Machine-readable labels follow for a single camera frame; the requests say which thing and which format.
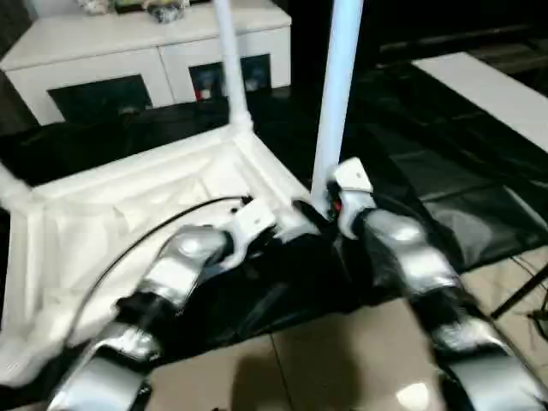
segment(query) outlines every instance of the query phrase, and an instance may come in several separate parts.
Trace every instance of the wall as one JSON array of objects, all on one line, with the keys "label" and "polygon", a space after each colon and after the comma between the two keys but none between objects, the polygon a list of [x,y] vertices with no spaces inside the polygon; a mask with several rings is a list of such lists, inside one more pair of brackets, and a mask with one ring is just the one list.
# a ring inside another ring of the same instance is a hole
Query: wall
[{"label": "wall", "polygon": [[33,20],[51,15],[81,13],[76,0],[24,0],[24,2]]}]

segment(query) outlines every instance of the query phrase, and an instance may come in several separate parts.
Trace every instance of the silver metal bracket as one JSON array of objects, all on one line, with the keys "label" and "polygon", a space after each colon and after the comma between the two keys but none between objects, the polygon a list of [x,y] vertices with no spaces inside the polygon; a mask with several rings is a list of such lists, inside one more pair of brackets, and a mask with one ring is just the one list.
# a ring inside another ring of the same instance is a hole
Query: silver metal bracket
[{"label": "silver metal bracket", "polygon": [[371,196],[373,187],[359,158],[351,158],[340,163],[331,180],[338,186],[341,211],[337,224],[341,233],[349,239],[357,237],[352,230],[358,214],[367,208],[376,208]]}]

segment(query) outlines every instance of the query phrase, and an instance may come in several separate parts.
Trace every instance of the white furniture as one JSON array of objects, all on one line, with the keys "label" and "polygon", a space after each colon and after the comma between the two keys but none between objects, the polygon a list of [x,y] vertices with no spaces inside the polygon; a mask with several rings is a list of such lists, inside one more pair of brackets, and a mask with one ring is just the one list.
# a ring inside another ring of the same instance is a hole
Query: white furniture
[{"label": "white furniture", "polygon": [[[291,19],[269,0],[232,3],[241,57],[269,55],[271,86],[290,83]],[[145,13],[39,19],[0,63],[40,124],[63,121],[48,90],[139,74],[153,107],[195,101],[189,68],[221,62],[210,3],[160,25]]]},{"label": "white furniture", "polygon": [[539,92],[467,53],[414,65],[548,152],[548,98]]}]

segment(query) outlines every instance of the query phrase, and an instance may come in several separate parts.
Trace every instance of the black cable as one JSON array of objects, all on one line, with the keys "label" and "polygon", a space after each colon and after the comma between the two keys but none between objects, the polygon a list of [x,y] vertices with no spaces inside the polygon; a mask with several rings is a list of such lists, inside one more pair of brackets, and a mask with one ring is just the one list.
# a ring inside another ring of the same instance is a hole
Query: black cable
[{"label": "black cable", "polygon": [[[512,261],[514,261],[516,264],[518,264],[523,270],[527,272],[531,277],[534,277],[537,275],[536,272],[531,270],[529,267],[525,265],[525,262],[520,259],[518,256],[511,257]],[[543,289],[546,289],[546,286],[544,284],[541,284]]]},{"label": "black cable", "polygon": [[[68,328],[67,335],[63,339],[63,344],[61,345],[61,352],[59,354],[59,358],[57,360],[57,364],[59,368],[61,366],[61,359],[63,357],[63,354],[69,349],[69,341],[74,335],[74,331],[76,329],[76,326],[78,325],[80,321],[80,317],[82,316],[84,310],[86,309],[87,304],[89,301],[93,298],[95,292],[101,285],[101,283],[109,276],[109,274],[112,272],[114,268],[122,261],[124,260],[132,251],[134,251],[143,241],[151,237],[152,235],[156,234],[158,231],[160,231],[162,228],[166,227],[167,225],[173,223],[174,221],[178,220],[181,217],[186,216],[187,214],[190,214],[191,212],[197,211],[200,208],[210,206],[211,204],[216,204],[221,201],[230,201],[230,200],[240,200],[244,203],[249,202],[251,200],[251,197],[244,197],[244,196],[228,196],[228,197],[219,197],[212,200],[204,201],[203,203],[200,203],[198,205],[193,205],[192,207],[187,208],[186,210],[180,211],[174,216],[164,220],[162,223],[159,223],[155,227],[149,229],[145,234],[143,234],[140,238],[138,238],[136,241],[134,241],[128,248],[126,248],[123,252],[121,252],[99,275],[97,280],[95,280],[95,283],[89,288],[89,290],[84,295],[84,298],[82,299],[80,305],[76,309],[76,313],[74,317],[72,318],[72,321],[70,323],[70,326]],[[62,370],[53,370],[50,375],[52,375],[52,384],[45,384],[45,389],[48,391],[46,392],[46,396],[50,394],[50,390],[53,389],[54,385],[57,384],[59,379],[61,378],[61,371]]]}]

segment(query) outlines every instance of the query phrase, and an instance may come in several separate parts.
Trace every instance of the black cabinet panel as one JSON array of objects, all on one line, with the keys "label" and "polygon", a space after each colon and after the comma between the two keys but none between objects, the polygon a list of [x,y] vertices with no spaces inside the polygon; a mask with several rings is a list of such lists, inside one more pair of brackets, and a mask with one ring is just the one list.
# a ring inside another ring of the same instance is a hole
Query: black cabinet panel
[{"label": "black cabinet panel", "polygon": [[109,116],[152,108],[140,75],[48,90],[67,122],[95,123]]}]

